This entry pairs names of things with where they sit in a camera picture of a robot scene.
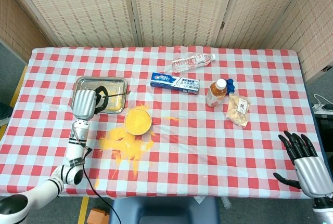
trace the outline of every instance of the black cable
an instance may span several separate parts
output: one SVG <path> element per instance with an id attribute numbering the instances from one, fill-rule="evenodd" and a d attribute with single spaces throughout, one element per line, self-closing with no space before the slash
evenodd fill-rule
<path id="1" fill-rule="evenodd" d="M 121 224 L 121 220 L 120 220 L 120 218 L 119 218 L 117 212 L 114 210 L 114 208 L 113 208 L 109 203 L 107 203 L 107 201 L 105 201 L 105 200 L 102 198 L 102 196 L 100 196 L 100 195 L 96 192 L 96 190 L 94 189 L 92 183 L 90 182 L 90 180 L 89 180 L 89 178 L 88 178 L 87 173 L 85 172 L 84 164 L 82 165 L 82 167 L 83 167 L 83 173 L 84 173 L 85 177 L 87 178 L 87 180 L 88 180 L 88 182 L 89 182 L 89 184 L 90 184 L 90 187 L 92 188 L 93 192 L 94 192 L 99 198 L 101 198 L 101 200 L 104 201 L 105 204 L 107 204 L 107 205 L 112 209 L 112 211 L 116 214 L 119 223 Z"/>

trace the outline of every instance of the stainless steel tray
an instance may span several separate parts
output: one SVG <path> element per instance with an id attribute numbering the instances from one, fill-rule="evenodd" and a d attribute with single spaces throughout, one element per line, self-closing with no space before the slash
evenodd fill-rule
<path id="1" fill-rule="evenodd" d="M 91 89 L 94 90 L 98 86 L 103 85 L 108 91 L 109 95 L 121 94 L 127 91 L 127 80 L 121 77 L 80 77 L 74 87 L 71 108 L 73 109 L 73 103 L 75 94 L 78 90 L 81 89 Z M 115 97 L 109 97 L 109 102 L 105 110 L 102 112 L 110 114 L 120 113 L 125 106 L 126 95 L 119 95 Z M 98 103 L 98 106 L 101 106 L 103 103 L 103 98 Z"/>

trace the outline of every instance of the toothpaste box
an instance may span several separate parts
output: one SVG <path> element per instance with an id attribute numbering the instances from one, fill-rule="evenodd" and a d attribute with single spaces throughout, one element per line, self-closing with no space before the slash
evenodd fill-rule
<path id="1" fill-rule="evenodd" d="M 199 92 L 199 80 L 192 80 L 185 77 L 175 77 L 156 72 L 153 72 L 151 75 L 150 85 L 170 90 L 180 90 L 185 93 L 197 94 Z"/>

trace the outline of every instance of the table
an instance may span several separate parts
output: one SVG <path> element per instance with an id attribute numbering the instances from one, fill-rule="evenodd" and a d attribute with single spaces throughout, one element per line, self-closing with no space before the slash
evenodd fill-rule
<path id="1" fill-rule="evenodd" d="M 182 73 L 200 80 L 198 95 L 154 88 L 152 72 L 171 73 L 172 59 L 215 53 L 216 61 Z M 94 151 L 86 169 L 102 196 L 217 195 L 306 197 L 279 183 L 278 172 L 296 179 L 294 166 L 278 134 L 305 133 L 319 155 L 319 142 L 297 54 L 291 50 L 217 49 L 200 46 L 152 48 L 38 48 L 33 50 L 13 116 L 0 143 L 0 194 L 17 193 L 42 183 L 65 161 L 75 117 L 70 103 L 80 76 L 118 76 L 131 93 L 119 115 L 90 120 L 87 145 Z M 225 118 L 223 105 L 205 105 L 205 94 L 218 78 L 232 78 L 236 93 L 251 102 L 246 128 Z M 118 166 L 99 139 L 121 126 L 128 108 L 146 105 L 152 114 L 152 148 L 138 165 Z M 87 180 L 67 185 L 62 195 L 93 195 Z"/>

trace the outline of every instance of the yellow bowl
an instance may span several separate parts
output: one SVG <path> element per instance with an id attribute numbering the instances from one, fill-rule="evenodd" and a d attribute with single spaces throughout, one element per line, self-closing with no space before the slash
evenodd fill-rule
<path id="1" fill-rule="evenodd" d="M 151 116 L 143 109 L 134 109 L 127 113 L 124 123 L 128 133 L 139 136 L 150 129 Z"/>

